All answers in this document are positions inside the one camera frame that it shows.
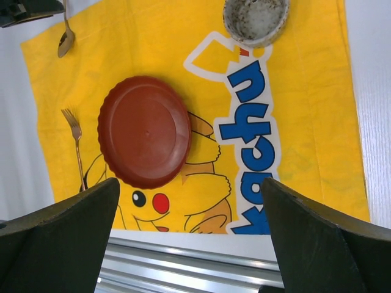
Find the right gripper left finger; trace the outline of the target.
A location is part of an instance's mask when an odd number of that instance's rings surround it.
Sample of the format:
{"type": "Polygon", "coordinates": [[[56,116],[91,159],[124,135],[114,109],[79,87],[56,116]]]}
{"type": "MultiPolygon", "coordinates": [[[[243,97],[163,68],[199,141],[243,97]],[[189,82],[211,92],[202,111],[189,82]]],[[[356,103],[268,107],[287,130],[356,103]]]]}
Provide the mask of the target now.
{"type": "Polygon", "coordinates": [[[93,292],[119,202],[109,178],[1,222],[1,292],[93,292]]]}

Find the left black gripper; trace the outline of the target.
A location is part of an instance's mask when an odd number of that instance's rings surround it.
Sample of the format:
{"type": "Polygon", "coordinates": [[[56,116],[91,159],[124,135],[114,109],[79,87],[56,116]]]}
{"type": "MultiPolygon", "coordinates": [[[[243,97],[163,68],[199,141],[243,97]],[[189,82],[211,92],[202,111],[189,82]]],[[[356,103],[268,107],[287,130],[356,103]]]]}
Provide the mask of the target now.
{"type": "Polygon", "coordinates": [[[14,26],[65,11],[57,0],[1,0],[1,28],[14,26]]]}

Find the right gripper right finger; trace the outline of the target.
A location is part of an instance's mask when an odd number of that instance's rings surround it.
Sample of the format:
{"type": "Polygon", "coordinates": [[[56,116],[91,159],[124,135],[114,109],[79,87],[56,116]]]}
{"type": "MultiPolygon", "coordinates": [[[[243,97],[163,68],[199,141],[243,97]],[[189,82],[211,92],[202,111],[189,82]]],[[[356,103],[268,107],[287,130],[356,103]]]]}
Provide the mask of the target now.
{"type": "Polygon", "coordinates": [[[390,292],[390,229],[272,178],[261,193],[285,292],[390,292]]]}

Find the gold spoon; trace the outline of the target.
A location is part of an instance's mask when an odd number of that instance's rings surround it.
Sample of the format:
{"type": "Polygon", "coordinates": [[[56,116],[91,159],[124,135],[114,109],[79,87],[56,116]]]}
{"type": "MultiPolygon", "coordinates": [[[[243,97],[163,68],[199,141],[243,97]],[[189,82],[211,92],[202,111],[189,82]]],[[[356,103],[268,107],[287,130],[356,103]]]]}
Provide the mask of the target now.
{"type": "Polygon", "coordinates": [[[65,32],[60,38],[57,49],[58,58],[62,58],[69,52],[75,42],[75,33],[72,31],[67,19],[67,0],[63,0],[65,32]]]}

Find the gold fork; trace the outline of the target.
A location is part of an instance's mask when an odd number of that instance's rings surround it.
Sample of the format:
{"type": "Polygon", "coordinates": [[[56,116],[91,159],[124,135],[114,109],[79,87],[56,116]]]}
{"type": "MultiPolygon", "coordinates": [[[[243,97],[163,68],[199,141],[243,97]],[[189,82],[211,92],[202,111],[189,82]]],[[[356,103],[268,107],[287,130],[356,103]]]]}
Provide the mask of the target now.
{"type": "Polygon", "coordinates": [[[65,117],[66,121],[68,122],[72,136],[75,140],[75,149],[76,149],[76,157],[78,160],[78,168],[79,168],[79,175],[81,179],[81,190],[84,191],[86,189],[86,185],[84,182],[84,173],[82,169],[82,160],[81,160],[81,155],[80,155],[80,150],[79,150],[79,141],[82,137],[82,129],[79,124],[78,119],[76,116],[73,114],[73,112],[70,109],[61,109],[61,112],[63,116],[65,117]]]}

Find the yellow Pikachu placemat cloth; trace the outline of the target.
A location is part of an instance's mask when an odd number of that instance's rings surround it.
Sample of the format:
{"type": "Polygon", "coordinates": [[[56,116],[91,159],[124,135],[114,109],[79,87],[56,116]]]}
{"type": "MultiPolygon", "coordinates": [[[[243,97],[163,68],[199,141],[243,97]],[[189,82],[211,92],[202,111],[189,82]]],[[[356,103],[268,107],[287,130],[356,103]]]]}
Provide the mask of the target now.
{"type": "Polygon", "coordinates": [[[196,234],[269,233],[260,186],[272,177],[322,204],[370,218],[343,1],[291,1],[282,35],[246,47],[223,24],[224,1],[101,1],[75,15],[57,56],[57,24],[21,44],[37,132],[56,201],[116,175],[98,141],[109,91],[151,76],[182,98],[191,122],[184,166],[167,184],[120,181],[113,227],[196,234]]]}

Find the red round plate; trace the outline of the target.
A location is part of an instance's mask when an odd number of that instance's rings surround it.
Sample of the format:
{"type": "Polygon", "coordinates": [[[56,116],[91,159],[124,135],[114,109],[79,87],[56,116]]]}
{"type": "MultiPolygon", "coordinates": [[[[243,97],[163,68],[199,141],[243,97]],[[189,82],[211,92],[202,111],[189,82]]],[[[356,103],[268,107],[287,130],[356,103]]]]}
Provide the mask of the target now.
{"type": "Polygon", "coordinates": [[[191,122],[181,96],[151,76],[126,78],[109,91],[97,132],[109,169],[141,189],[174,179],[191,146],[191,122]]]}

